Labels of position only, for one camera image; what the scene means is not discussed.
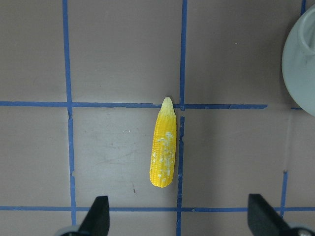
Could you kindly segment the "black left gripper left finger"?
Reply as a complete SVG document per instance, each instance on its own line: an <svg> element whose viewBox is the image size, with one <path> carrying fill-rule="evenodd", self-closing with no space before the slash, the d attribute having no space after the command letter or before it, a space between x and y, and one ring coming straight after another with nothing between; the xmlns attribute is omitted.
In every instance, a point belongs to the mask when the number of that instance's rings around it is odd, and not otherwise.
<svg viewBox="0 0 315 236"><path fill-rule="evenodd" d="M107 236L109 233L109 201L98 196L78 229L80 236Z"/></svg>

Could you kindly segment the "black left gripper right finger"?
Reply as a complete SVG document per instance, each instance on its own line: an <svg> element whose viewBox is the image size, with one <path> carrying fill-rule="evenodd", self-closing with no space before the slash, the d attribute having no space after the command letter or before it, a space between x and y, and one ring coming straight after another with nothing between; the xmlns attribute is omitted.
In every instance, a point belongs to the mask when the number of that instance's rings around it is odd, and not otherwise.
<svg viewBox="0 0 315 236"><path fill-rule="evenodd" d="M253 236L294 235L294 230L260 194L249 194L248 227Z"/></svg>

